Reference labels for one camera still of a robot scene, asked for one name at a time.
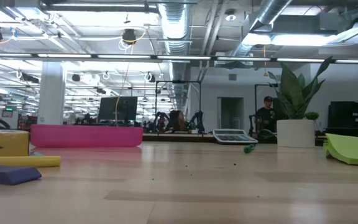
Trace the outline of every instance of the black monitor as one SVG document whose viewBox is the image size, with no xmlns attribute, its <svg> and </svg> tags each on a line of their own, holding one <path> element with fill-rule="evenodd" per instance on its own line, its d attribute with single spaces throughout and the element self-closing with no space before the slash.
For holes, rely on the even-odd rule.
<svg viewBox="0 0 358 224">
<path fill-rule="evenodd" d="M 116 119 L 116 103 L 118 97 L 104 97 L 100 101 L 99 120 Z M 136 120 L 137 97 L 120 97 L 117 106 L 117 120 Z"/>
<path fill-rule="evenodd" d="M 13 111 L 4 110 L 2 112 L 2 117 L 3 118 L 11 118 L 11 117 L 13 117 Z"/>
</svg>

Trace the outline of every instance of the white column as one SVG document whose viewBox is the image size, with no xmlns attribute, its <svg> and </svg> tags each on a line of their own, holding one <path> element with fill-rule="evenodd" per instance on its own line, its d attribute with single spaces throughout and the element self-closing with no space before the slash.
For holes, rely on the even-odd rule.
<svg viewBox="0 0 358 224">
<path fill-rule="evenodd" d="M 63 124 L 66 77 L 61 62 L 43 62 L 38 124 Z"/>
</svg>

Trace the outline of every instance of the pink bin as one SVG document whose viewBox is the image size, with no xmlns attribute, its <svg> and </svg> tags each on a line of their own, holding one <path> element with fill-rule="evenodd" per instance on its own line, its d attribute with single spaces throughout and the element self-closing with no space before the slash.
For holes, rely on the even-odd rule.
<svg viewBox="0 0 358 224">
<path fill-rule="evenodd" d="M 46 125 L 31 126 L 36 147 L 135 147 L 142 144 L 143 128 Z"/>
</svg>

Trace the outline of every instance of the white pot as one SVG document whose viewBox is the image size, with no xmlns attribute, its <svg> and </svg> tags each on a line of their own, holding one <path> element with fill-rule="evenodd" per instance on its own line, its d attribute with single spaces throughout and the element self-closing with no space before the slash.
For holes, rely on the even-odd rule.
<svg viewBox="0 0 358 224">
<path fill-rule="evenodd" d="M 314 147 L 314 122 L 308 119 L 277 121 L 277 144 L 282 147 Z"/>
</svg>

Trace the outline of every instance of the green foam piece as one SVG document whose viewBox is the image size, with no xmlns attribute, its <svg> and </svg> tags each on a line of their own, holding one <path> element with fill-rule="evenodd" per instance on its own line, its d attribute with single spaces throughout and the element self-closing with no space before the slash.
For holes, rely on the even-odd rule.
<svg viewBox="0 0 358 224">
<path fill-rule="evenodd" d="M 328 141 L 324 143 L 326 156 L 333 156 L 349 165 L 358 165 L 358 137 L 326 134 Z"/>
</svg>

